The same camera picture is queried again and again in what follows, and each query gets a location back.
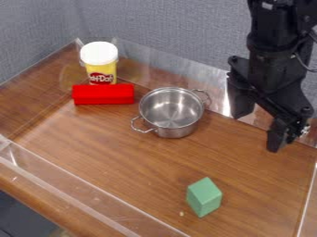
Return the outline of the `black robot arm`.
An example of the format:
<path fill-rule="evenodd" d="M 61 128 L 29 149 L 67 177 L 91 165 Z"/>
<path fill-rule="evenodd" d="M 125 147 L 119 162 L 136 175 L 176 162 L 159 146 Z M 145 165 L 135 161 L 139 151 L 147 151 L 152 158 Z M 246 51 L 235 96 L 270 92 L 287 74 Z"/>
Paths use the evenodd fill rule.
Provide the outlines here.
<path fill-rule="evenodd" d="M 317 43 L 317 0 L 247 0 L 251 30 L 248 57 L 227 59 L 230 114 L 234 119 L 260 107 L 274 117 L 266 149 L 277 152 L 309 131 L 314 109 L 301 83 Z"/>

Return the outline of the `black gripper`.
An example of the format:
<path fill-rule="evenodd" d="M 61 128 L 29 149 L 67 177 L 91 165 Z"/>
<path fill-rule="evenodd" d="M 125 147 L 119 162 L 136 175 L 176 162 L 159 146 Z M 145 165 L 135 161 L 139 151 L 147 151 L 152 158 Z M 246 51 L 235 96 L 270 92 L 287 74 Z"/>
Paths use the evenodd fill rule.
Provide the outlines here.
<path fill-rule="evenodd" d="M 309 133 L 306 121 L 313 115 L 311 104 L 302 92 L 311 47 L 291 51 L 250 51 L 248 57 L 227 59 L 226 91 L 234 119 L 247 116 L 255 105 L 275 118 L 267 130 L 266 148 L 278 150 Z"/>

